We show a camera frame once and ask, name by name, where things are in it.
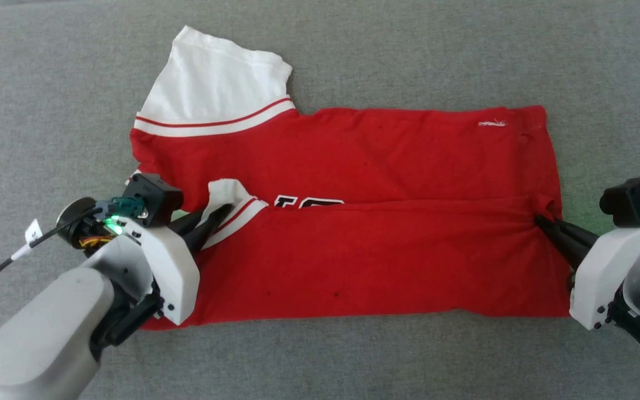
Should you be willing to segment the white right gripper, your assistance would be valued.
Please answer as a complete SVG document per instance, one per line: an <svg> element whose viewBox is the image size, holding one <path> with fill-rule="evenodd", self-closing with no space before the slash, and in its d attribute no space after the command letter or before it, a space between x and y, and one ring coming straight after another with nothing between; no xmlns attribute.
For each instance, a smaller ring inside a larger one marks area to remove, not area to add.
<svg viewBox="0 0 640 400"><path fill-rule="evenodd" d="M535 224L576 271L569 309L573 319L588 330L604 325L618 289L627 311L640 316L640 228L615 228L599 237L559 218L538 215Z"/></svg>

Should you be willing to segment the red shirt with white sleeves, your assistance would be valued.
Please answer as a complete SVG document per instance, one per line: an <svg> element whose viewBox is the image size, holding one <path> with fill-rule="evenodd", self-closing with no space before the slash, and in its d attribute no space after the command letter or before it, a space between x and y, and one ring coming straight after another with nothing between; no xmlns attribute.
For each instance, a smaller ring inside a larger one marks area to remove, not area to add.
<svg viewBox="0 0 640 400"><path fill-rule="evenodd" d="M567 317L571 268L543 106L303 114L292 67L184 27L130 132L186 212L233 203L181 327L467 311Z"/></svg>

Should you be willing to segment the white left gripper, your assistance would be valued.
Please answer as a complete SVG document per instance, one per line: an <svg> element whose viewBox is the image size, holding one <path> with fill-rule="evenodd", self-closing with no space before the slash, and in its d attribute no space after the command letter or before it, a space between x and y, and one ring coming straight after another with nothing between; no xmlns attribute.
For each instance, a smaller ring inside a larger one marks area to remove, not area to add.
<svg viewBox="0 0 640 400"><path fill-rule="evenodd" d="M121 286L140 301L158 288L166 319L180 326L191 316L200 273L192 256L233 210L226 203L204 216L187 213L171 221L171 230L127 230L111 242L111 264L120 271Z"/></svg>

